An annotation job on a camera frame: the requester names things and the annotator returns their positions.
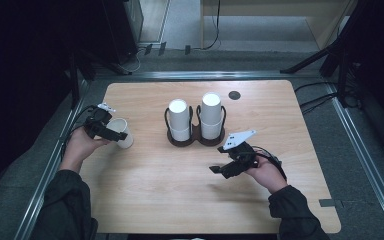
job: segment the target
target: electronic device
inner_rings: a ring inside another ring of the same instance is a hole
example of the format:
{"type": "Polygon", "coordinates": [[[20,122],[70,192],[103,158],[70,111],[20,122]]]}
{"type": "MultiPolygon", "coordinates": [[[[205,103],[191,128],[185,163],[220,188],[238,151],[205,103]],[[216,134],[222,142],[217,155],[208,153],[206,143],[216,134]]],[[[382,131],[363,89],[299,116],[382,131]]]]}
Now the electronic device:
{"type": "Polygon", "coordinates": [[[108,106],[106,103],[99,104],[97,107],[93,107],[90,116],[86,118],[84,127],[87,135],[90,138],[100,136],[110,141],[124,140],[127,137],[127,133],[116,132],[107,128],[107,124],[110,122],[112,115],[110,112],[116,110],[108,106]]]}
{"type": "Polygon", "coordinates": [[[213,173],[221,173],[226,179],[235,177],[246,170],[258,167],[257,156],[268,159],[282,174],[286,180],[285,172],[281,167],[281,161],[267,150],[260,147],[252,147],[245,140],[256,134],[257,131],[231,133],[222,147],[217,148],[220,153],[228,153],[232,162],[220,167],[211,166],[213,173]]]}

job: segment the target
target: paper cup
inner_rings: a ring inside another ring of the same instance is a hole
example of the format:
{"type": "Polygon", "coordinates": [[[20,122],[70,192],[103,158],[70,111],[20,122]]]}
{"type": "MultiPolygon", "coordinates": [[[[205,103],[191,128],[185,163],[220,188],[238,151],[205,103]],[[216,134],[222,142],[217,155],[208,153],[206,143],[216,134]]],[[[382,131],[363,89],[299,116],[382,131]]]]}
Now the paper cup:
{"type": "Polygon", "coordinates": [[[183,131],[189,128],[189,110],[188,105],[182,99],[174,99],[169,106],[170,127],[177,131],[183,131]]]}
{"type": "Polygon", "coordinates": [[[202,97],[201,121],[216,125],[221,120],[221,99],[215,92],[208,92],[202,97]]]}
{"type": "Polygon", "coordinates": [[[209,125],[201,121],[201,136],[207,140],[213,140],[220,136],[222,120],[217,124],[209,125]]]}
{"type": "Polygon", "coordinates": [[[190,128],[184,129],[182,131],[177,131],[170,127],[170,132],[173,139],[179,142],[183,142],[191,138],[190,128]]]}
{"type": "Polygon", "coordinates": [[[107,128],[116,132],[127,133],[127,137],[124,140],[119,140],[117,145],[121,148],[129,148],[133,144],[133,136],[130,133],[129,127],[127,126],[127,121],[123,118],[116,118],[111,120],[107,124],[107,128]]]}

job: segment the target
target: person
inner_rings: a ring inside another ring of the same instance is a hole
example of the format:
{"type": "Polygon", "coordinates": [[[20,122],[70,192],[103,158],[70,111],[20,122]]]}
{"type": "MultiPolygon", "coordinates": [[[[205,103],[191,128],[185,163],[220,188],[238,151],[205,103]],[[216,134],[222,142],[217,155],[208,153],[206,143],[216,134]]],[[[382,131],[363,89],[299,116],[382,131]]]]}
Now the person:
{"type": "Polygon", "coordinates": [[[279,236],[282,240],[329,239],[320,221],[308,208],[306,197],[288,185],[279,170],[264,157],[257,156],[257,168],[246,171],[272,194],[269,197],[270,215],[281,218],[279,236]]]}
{"type": "Polygon", "coordinates": [[[91,217],[90,189],[79,172],[83,161],[109,142],[91,139],[83,127],[72,133],[59,170],[45,191],[30,239],[94,238],[97,221],[91,217]]]}
{"type": "MultiPolygon", "coordinates": [[[[30,239],[93,239],[97,223],[91,217],[90,189],[79,172],[83,161],[108,143],[105,139],[91,139],[84,128],[73,132],[59,170],[46,189],[30,239]]],[[[329,239],[308,208],[305,196],[288,185],[267,159],[257,156],[257,161],[258,167],[246,173],[272,194],[270,214],[282,219],[280,239],[329,239]]]]}

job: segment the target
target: table top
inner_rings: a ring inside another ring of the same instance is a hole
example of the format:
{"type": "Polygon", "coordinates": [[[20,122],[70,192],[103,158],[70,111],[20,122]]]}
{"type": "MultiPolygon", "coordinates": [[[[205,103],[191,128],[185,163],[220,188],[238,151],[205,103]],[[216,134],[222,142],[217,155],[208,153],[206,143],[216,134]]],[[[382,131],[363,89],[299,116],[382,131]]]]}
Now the table top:
{"type": "MultiPolygon", "coordinates": [[[[341,224],[292,85],[286,80],[141,82],[111,84],[104,102],[113,118],[128,121],[134,143],[120,149],[101,147],[83,164],[80,175],[91,190],[92,217],[98,232],[153,234],[277,233],[280,220],[269,213],[270,193],[243,173],[225,179],[210,166],[231,161],[217,146],[195,141],[175,147],[167,139],[164,111],[171,100],[184,99],[194,111],[207,92],[220,94],[228,133],[256,130],[247,143],[267,149],[282,161],[288,183],[328,233],[341,224]],[[238,100],[229,98],[237,91],[238,100]]],[[[198,124],[194,113],[193,124],[198,124]]]]}

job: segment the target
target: sleeve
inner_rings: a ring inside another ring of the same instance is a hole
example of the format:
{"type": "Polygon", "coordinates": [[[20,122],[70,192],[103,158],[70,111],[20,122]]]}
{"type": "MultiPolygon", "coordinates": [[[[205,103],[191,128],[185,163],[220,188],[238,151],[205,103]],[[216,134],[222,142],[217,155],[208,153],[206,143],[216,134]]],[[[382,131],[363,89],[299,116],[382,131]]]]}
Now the sleeve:
{"type": "Polygon", "coordinates": [[[308,208],[307,199],[298,189],[287,186],[271,195],[269,202],[270,215],[282,219],[280,239],[329,239],[320,221],[308,208]]]}
{"type": "Polygon", "coordinates": [[[30,239],[89,239],[90,190],[80,175],[60,170],[49,183],[30,239]]]}

